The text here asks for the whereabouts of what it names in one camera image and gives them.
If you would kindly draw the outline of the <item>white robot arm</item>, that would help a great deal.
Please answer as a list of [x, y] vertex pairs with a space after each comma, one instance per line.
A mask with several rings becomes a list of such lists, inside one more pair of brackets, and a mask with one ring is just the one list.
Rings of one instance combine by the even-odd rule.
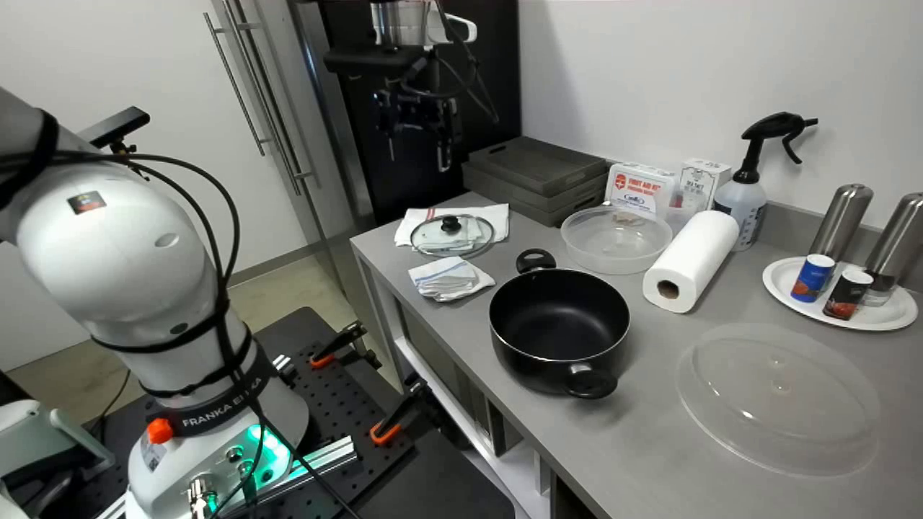
[[308, 405], [235, 314], [188, 213], [5, 89], [0, 155], [4, 243], [154, 399], [128, 460], [137, 509], [183, 519], [279, 484]]

